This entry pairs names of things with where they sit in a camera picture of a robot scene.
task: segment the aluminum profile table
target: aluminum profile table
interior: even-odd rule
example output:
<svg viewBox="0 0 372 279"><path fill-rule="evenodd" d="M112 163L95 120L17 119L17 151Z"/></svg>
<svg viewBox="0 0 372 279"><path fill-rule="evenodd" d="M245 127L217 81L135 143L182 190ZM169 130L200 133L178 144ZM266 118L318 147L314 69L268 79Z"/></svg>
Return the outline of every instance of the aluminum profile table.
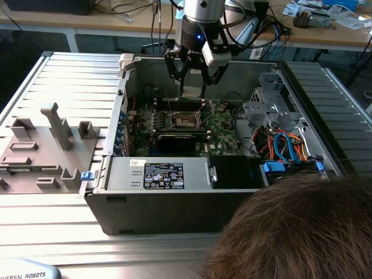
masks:
<svg viewBox="0 0 372 279"><path fill-rule="evenodd" d="M0 148L16 117L48 126L40 106L54 101L71 126L101 128L91 170L101 162L119 82L119 55L41 57L0 115ZM108 236L79 194L0 195L0 259L26 258L60 268L63 278L169 278L195 275L216 234Z"/></svg>

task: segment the power supply label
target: power supply label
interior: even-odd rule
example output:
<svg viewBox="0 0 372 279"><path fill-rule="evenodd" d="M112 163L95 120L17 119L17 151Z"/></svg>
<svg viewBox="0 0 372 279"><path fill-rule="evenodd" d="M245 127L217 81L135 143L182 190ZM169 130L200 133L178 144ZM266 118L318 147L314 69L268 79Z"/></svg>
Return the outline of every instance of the power supply label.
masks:
<svg viewBox="0 0 372 279"><path fill-rule="evenodd" d="M184 189L184 167L182 163L145 164L145 189Z"/></svg>

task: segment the wooden desk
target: wooden desk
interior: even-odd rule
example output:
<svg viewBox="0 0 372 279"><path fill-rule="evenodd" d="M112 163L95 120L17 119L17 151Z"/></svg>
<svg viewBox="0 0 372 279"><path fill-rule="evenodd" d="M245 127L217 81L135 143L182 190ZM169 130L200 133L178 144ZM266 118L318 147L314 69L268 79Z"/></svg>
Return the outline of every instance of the wooden desk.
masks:
<svg viewBox="0 0 372 279"><path fill-rule="evenodd" d="M111 0L111 5L126 3L126 0ZM292 17L284 16L283 12L289 0L271 0L271 6L275 16L289 28L292 33L287 45L289 47L339 49L347 51L362 51L366 46L370 35L368 29L351 30L336 22L332 22L328 29L324 28L296 28L293 26ZM117 8L118 12L124 12L148 4L147 1L137 1L133 5ZM63 33L66 35L71 51L78 52L75 40L76 34L110 35L118 37L150 37L151 30L151 7L130 12L127 17L131 21L119 18L117 15L106 15L94 10L89 16L77 16L58 13L38 12L13 12L8 9L3 0L0 5L6 10L22 29L26 31L42 31ZM98 8L110 12L107 0L104 0ZM170 27L170 4L162 6L161 37L164 38ZM372 7L358 6L356 13L372 13ZM158 17L155 20L154 37L158 37ZM0 28L17 30L17 27L0 10ZM174 36L176 25L173 26L171 36ZM261 44L273 37L271 31L267 31L257 41Z"/></svg>
<svg viewBox="0 0 372 279"><path fill-rule="evenodd" d="M336 22L331 22L329 28L297 28L293 26L293 17L284 16L283 12L288 0L271 0L271 7L275 17L284 26L292 29L288 46L318 49L363 50L371 35L369 29L352 30ZM359 5L355 13L372 13L371 6Z"/></svg>

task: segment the computer case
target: computer case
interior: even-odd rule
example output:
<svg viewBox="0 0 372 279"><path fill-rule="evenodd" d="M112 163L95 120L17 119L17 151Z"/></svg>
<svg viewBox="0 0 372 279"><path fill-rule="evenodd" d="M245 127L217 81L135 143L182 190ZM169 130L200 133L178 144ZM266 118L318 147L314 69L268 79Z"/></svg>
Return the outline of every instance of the computer case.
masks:
<svg viewBox="0 0 372 279"><path fill-rule="evenodd" d="M10 10L88 15L95 0L5 0Z"/></svg>

